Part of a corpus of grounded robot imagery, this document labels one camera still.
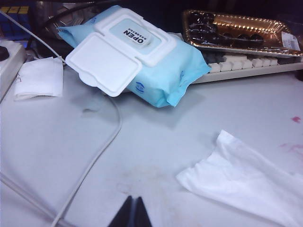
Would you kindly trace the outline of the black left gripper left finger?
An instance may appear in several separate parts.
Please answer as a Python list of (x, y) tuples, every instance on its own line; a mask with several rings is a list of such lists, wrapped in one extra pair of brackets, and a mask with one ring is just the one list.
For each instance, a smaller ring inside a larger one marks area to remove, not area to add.
[(128, 196), (123, 205), (110, 222), (110, 227), (127, 227), (130, 219), (132, 197)]

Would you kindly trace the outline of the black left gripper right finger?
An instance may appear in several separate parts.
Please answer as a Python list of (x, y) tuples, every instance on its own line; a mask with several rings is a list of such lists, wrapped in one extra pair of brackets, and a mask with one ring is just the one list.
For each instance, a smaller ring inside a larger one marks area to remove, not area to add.
[(152, 227), (147, 210), (145, 208), (142, 197), (138, 197), (135, 209), (135, 226), (136, 227)]

